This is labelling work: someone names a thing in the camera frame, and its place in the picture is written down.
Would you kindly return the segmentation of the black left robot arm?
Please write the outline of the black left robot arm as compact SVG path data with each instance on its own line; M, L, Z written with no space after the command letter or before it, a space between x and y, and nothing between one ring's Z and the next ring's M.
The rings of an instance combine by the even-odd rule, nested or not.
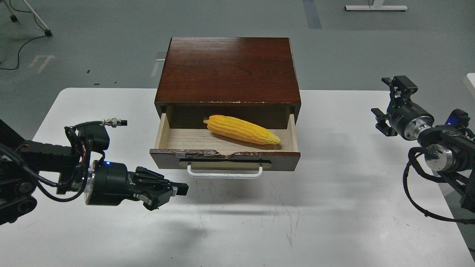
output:
M87 205L142 201L149 211L173 196L186 195L187 184L141 166L133 172L125 164L105 160L110 143L105 127L126 125L127 120L112 118L66 126L70 146L61 146L26 140L1 121L1 224L34 210L36 189L57 202L83 195Z

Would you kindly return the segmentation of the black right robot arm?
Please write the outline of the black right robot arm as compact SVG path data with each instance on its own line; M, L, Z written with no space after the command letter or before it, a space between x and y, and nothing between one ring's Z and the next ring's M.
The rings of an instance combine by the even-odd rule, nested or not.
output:
M390 102L386 112L371 109L377 121L375 127L385 136L400 135L419 144L409 150L403 173L403 188L409 201L426 217L473 224L473 219L447 218L422 208L411 198L407 184L413 167L424 179L450 185L461 196L461 208L474 212L475 147L468 113L455 109L444 124L434 125L433 115L411 100L418 87L407 76L382 78L382 82L389 87Z

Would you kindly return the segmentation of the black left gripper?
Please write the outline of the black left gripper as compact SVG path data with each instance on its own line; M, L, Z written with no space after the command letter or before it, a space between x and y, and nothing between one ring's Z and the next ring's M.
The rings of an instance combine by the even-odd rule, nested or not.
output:
M138 166L128 171L123 163L93 161L85 185L86 205L118 206L123 200L142 201L149 210L157 210L171 197L185 196L188 184L173 182L157 172Z

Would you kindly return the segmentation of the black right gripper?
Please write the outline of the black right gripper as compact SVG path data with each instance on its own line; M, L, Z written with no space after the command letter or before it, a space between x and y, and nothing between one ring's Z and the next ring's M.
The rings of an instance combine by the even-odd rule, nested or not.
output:
M418 91L407 76L382 78L381 81L390 88L390 103L387 113L379 108L371 108L377 121L375 127L385 136L401 135L408 141L417 140L419 135L433 126L434 117L420 105L411 101L411 96Z

